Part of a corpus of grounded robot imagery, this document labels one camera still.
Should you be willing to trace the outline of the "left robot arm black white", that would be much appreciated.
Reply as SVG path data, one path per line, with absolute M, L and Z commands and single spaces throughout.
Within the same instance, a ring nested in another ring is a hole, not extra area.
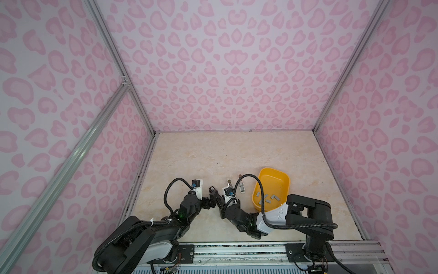
M 131 274 L 141 263 L 157 259 L 173 261 L 178 240 L 202 209 L 216 206 L 213 198 L 199 199 L 193 191 L 184 196 L 180 208 L 159 221 L 127 218 L 95 251 L 92 268 L 107 274 Z

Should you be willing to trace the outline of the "black stapler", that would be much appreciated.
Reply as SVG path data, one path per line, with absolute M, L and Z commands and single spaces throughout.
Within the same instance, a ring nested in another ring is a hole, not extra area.
M 210 207 L 215 208 L 217 205 L 217 190 L 215 187 L 209 187 L 209 199 L 210 199 Z

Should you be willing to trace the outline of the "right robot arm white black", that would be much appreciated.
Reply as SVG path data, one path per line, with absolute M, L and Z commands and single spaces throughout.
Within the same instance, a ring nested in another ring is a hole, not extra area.
M 221 219 L 229 220 L 239 232 L 261 239 L 274 230 L 297 230 L 306 235 L 302 247 L 308 261 L 325 257 L 326 243 L 334 239 L 331 205 L 322 200 L 290 194 L 284 204 L 268 212 L 247 213 L 238 199 L 219 197 L 216 204 Z

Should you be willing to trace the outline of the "white pink stapler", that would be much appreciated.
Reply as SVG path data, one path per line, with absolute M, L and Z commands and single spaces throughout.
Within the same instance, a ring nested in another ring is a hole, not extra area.
M 245 186 L 244 186 L 244 181 L 242 179 L 242 174 L 238 175 L 238 188 L 240 190 L 240 193 L 242 194 L 245 193 Z

